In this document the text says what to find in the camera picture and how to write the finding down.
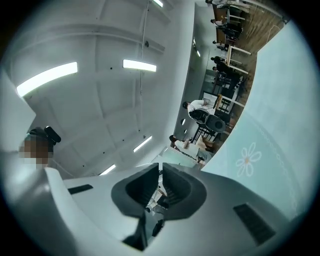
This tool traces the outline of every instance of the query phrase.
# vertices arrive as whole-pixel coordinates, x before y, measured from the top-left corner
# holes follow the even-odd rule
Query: white flower drawing
[[[250,145],[249,150],[245,147],[241,150],[242,158],[235,162],[235,166],[239,167],[237,172],[238,177],[242,176],[244,173],[248,177],[251,177],[254,174],[254,166],[252,163],[259,161],[262,156],[260,151],[255,152],[255,148],[256,143],[253,142]]]

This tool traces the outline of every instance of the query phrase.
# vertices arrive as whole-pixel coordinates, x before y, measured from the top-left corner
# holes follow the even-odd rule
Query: white ceiling
[[[140,76],[139,71],[122,68],[123,59],[140,60],[146,0],[55,1],[39,8],[13,41],[5,68],[16,86],[48,69],[77,62],[77,73],[24,97],[36,113],[31,127],[52,126],[62,138],[54,148],[53,166],[63,178],[97,175],[112,164],[115,171],[123,170],[148,161],[148,154],[152,160],[164,148],[164,130],[177,118],[168,111],[179,109],[181,102],[171,100],[170,92],[183,92],[186,79],[181,72],[177,76],[184,80],[167,83],[164,75],[170,65],[179,66],[172,61],[172,43],[179,35],[170,28],[176,24],[176,13],[182,12],[175,8],[179,2],[163,0],[163,8],[149,3],[149,47],[144,47],[142,61],[157,65],[155,73]],[[192,34],[185,38],[191,50]],[[189,59],[190,52],[183,54]],[[180,65],[185,73],[188,65],[185,59]],[[133,153],[144,136],[151,135],[152,140]]]

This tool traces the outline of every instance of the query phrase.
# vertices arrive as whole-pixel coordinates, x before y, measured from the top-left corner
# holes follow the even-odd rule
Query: ceiling light strip
[[[152,65],[152,64],[148,64],[148,63],[140,62],[140,61],[135,61],[135,60],[129,60],[129,59],[124,59],[122,66],[125,69],[146,70],[146,71],[152,71],[152,72],[157,71],[156,65]]]
[[[106,175],[107,173],[111,172],[114,168],[116,168],[116,165],[113,164],[111,165],[108,169],[106,169],[103,173],[99,174],[99,176],[101,175]]]
[[[147,138],[144,142],[142,142],[139,146],[137,146],[133,152],[138,151],[140,148],[142,148],[148,141],[150,141],[152,139],[152,136],[150,136],[149,138]]]
[[[158,6],[160,6],[161,8],[164,6],[164,4],[159,1],[159,0],[153,0]]]
[[[23,97],[32,90],[44,85],[52,80],[64,77],[66,75],[74,74],[78,72],[78,65],[76,62],[56,66],[47,71],[44,71],[36,76],[28,79],[27,81],[20,84],[16,90],[18,94]]]

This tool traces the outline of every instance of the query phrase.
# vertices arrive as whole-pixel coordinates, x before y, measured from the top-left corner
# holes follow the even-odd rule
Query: black slot
[[[83,192],[83,191],[87,191],[87,190],[91,190],[93,189],[94,187],[89,185],[89,184],[86,184],[86,185],[81,185],[81,186],[75,186],[75,187],[72,187],[72,188],[68,188],[68,191],[71,195],[73,194],[77,194],[77,193],[80,193],[80,192]]]
[[[273,237],[276,232],[246,203],[235,206],[235,213],[258,245]]]

